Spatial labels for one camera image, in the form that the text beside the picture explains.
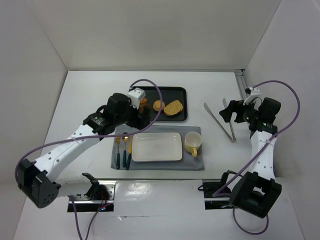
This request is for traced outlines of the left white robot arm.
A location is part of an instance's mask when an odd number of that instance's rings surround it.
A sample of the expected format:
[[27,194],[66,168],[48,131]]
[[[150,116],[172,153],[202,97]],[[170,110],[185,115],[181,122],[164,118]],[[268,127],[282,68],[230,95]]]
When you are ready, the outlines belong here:
[[66,140],[53,143],[56,147],[33,161],[26,153],[15,169],[18,188],[39,208],[51,204],[59,194],[61,185],[56,183],[60,173],[87,149],[104,138],[113,138],[115,128],[126,124],[143,131],[150,127],[150,110],[140,112],[145,97],[140,88],[126,94],[114,93],[105,105],[90,114]]

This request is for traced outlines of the metal tongs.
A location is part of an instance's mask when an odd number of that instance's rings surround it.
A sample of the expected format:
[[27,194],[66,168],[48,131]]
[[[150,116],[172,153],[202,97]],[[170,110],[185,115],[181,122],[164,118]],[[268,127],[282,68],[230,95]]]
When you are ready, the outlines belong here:
[[230,122],[228,123],[229,128],[230,128],[230,132],[228,132],[225,129],[225,127],[222,125],[222,123],[217,119],[217,117],[210,110],[210,108],[206,102],[203,104],[203,107],[204,107],[205,111],[213,118],[213,120],[216,122],[216,124],[219,126],[219,128],[223,131],[223,133],[226,135],[226,137],[229,139],[229,141],[231,143],[235,143],[236,142],[236,135],[235,135],[234,128],[233,128],[232,124]]

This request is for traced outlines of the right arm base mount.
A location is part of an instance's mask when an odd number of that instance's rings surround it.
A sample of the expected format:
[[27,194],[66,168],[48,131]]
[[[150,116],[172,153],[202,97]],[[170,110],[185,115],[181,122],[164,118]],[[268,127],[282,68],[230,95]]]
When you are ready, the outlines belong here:
[[203,193],[205,210],[233,208],[233,206],[229,204],[229,198],[232,192],[229,187],[226,187],[221,192],[217,193],[217,191],[227,183],[230,174],[236,175],[237,173],[227,170],[222,174],[219,181],[203,181],[197,188],[198,191]]

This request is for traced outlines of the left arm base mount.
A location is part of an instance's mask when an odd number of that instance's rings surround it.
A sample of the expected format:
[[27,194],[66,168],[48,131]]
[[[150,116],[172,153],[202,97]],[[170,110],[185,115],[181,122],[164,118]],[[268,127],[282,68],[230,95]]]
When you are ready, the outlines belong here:
[[116,182],[99,181],[89,173],[82,173],[82,175],[89,180],[90,188],[84,193],[78,193],[72,197],[75,210],[72,202],[69,201],[67,212],[93,213],[97,210],[100,212],[113,212]]

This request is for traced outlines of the brown chocolate croissant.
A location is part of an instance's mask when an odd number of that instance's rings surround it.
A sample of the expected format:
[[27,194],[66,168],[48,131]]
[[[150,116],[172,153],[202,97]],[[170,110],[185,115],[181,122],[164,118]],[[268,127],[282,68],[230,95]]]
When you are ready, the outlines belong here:
[[139,105],[139,113],[143,114],[144,110],[148,110],[148,111],[150,110],[150,106],[148,103],[142,103]]

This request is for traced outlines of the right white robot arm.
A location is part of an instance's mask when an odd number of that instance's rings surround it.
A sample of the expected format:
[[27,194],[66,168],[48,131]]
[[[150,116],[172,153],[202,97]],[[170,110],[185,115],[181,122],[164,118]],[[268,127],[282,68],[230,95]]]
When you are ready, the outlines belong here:
[[236,114],[235,123],[249,124],[253,160],[233,187],[229,203],[263,219],[282,191],[273,170],[275,135],[278,132],[274,121],[281,103],[266,97],[257,109],[253,101],[246,103],[243,100],[232,100],[224,103],[224,107],[219,114],[226,123],[231,122],[232,115]]

